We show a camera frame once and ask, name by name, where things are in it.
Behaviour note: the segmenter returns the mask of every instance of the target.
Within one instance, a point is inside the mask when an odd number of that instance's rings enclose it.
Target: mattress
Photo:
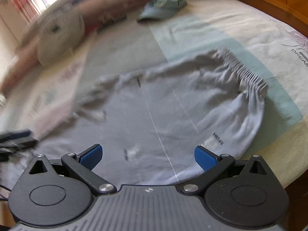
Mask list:
[[[262,155],[285,187],[306,171],[307,38],[236,0],[187,2],[163,21],[139,24],[142,8],[132,11],[127,20],[89,37],[73,56],[26,77],[0,115],[0,130],[29,128],[41,142],[1,164],[1,183],[12,187],[36,153],[57,159],[100,140],[85,133],[85,142],[69,142],[69,132],[59,126],[74,129],[74,112],[102,79],[221,48],[233,52],[269,86],[261,128],[243,158]]]

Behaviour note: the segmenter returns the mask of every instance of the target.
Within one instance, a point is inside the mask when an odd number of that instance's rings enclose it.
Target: cap brim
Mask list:
[[[158,8],[147,8],[138,17],[137,21],[144,19],[160,20],[173,17],[178,10],[175,9],[158,9]]]

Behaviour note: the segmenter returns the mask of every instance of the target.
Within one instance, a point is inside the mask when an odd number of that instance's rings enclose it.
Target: green cap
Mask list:
[[[181,8],[187,5],[186,0],[152,0],[148,2],[137,21],[143,19],[166,19],[174,16]]]

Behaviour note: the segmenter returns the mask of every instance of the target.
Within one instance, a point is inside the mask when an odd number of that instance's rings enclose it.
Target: triangular cutout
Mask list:
[[[266,175],[265,169],[262,167],[261,162],[255,161],[250,169],[250,173]]]
[[[30,170],[30,175],[40,174],[40,173],[46,173],[47,169],[43,163],[43,161],[37,161],[32,169]]]

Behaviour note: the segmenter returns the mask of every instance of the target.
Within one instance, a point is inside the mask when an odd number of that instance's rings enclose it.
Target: white crease line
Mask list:
[[[167,81],[169,82],[170,87],[171,87],[171,89],[172,89],[172,92],[173,92],[173,94],[175,95],[175,97],[177,98],[178,103],[179,103],[180,106],[182,107],[182,110],[183,110],[184,114],[186,114],[187,118],[189,119],[190,123],[192,124],[192,126],[194,127],[194,129],[197,131],[197,133],[199,133],[199,130],[197,129],[196,125],[192,122],[191,118],[188,116],[188,114],[187,114],[185,108],[183,107],[183,104],[181,103],[179,97],[178,97],[177,94],[175,93],[175,91],[174,91],[174,89],[173,89],[173,87],[172,87],[172,85],[171,85],[171,82],[169,81],[169,78],[167,77],[167,75],[166,75],[165,72],[164,72],[164,75],[165,75]]]
[[[169,161],[169,163],[170,163],[170,165],[171,165],[171,168],[172,168],[172,170],[173,170],[173,172],[174,172],[175,178],[177,179],[177,181],[178,181],[178,183],[179,183],[179,179],[178,179],[178,177],[177,177],[177,173],[175,172],[174,167],[173,167],[173,165],[172,165],[172,163],[171,163],[171,161],[170,161],[170,159],[169,159],[169,156],[168,156],[167,153],[166,153],[166,150],[165,150],[165,148],[164,148],[164,146],[163,146],[163,143],[161,142],[161,138],[159,137],[159,134],[158,134],[158,132],[157,132],[156,126],[155,126],[155,124],[154,124],[154,121],[153,121],[153,118],[152,118],[152,115],[151,115],[149,106],[148,106],[148,104],[147,104],[147,99],[146,99],[146,97],[145,97],[145,94],[144,94],[144,91],[143,91],[143,88],[142,88],[141,80],[139,79],[139,81],[140,81],[140,87],[141,87],[141,89],[142,89],[142,93],[143,93],[143,96],[144,96],[145,104],[147,105],[147,110],[148,110],[149,115],[150,115],[150,117],[151,117],[153,126],[154,126],[154,128],[155,128],[156,134],[157,134],[158,139],[159,139],[159,142],[161,143],[161,147],[163,148],[163,151],[164,151],[164,153],[165,153],[165,155],[166,155],[166,157],[167,157],[167,159],[168,159],[168,161]]]

